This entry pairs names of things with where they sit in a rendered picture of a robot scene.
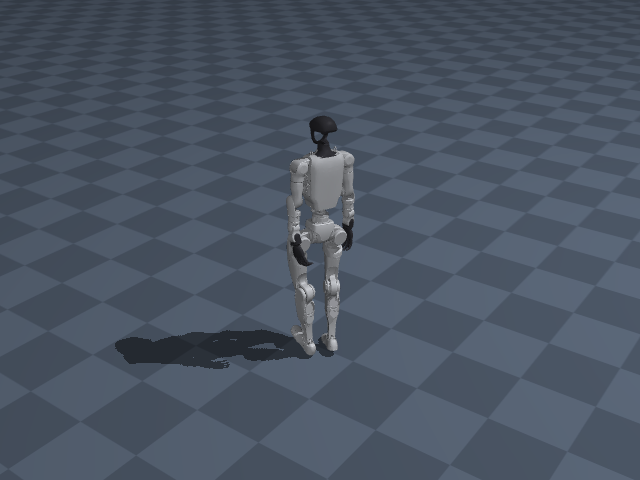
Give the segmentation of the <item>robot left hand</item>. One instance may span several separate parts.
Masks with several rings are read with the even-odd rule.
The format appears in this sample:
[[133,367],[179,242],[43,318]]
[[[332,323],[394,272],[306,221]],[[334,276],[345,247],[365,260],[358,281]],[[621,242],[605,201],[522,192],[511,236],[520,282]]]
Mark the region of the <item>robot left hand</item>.
[[300,246],[300,244],[302,243],[300,235],[295,234],[294,239],[295,239],[295,243],[290,242],[290,244],[291,246],[293,246],[293,254],[294,254],[294,257],[297,259],[297,262],[303,266],[310,266],[311,264],[313,264],[313,262],[311,263],[308,262],[306,257],[304,256],[304,252]]

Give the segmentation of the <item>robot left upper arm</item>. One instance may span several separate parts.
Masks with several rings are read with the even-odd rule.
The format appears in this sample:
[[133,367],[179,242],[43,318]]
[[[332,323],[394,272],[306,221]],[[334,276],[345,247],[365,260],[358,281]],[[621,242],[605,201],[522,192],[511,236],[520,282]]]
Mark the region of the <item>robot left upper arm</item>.
[[294,200],[295,208],[299,208],[303,204],[304,175],[307,174],[309,170],[309,164],[310,159],[303,157],[293,160],[289,167],[291,173],[290,189],[292,193],[290,197]]

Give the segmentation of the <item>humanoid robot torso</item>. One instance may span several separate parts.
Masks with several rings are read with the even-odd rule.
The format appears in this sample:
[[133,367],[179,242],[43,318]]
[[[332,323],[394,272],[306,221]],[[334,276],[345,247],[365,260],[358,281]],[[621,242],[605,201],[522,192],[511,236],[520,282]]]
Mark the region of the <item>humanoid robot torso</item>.
[[[334,149],[336,146],[334,146]],[[338,150],[337,156],[317,157],[316,152],[304,155],[310,159],[309,170],[304,175],[303,197],[311,208],[312,218],[307,219],[305,226],[311,231],[313,243],[324,243],[334,236],[334,221],[329,219],[326,209],[337,206],[342,192],[344,157]],[[312,153],[311,153],[312,152]],[[302,158],[303,158],[302,157]]]

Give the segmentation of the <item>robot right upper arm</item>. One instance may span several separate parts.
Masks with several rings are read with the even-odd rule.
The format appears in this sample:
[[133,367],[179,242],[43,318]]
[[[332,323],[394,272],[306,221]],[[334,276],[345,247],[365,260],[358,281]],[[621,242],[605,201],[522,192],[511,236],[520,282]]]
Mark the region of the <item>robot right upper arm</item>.
[[341,197],[350,196],[353,194],[353,164],[354,156],[346,151],[340,151],[344,157],[344,172],[343,172],[343,184]]

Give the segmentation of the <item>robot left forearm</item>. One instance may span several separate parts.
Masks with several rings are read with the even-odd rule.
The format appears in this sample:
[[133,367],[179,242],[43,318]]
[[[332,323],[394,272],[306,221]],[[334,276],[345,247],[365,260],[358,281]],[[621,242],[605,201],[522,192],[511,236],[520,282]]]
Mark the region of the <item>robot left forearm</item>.
[[288,215],[288,239],[290,242],[295,242],[294,235],[300,234],[300,216],[301,211],[295,209],[294,200],[292,197],[286,198],[287,215]]

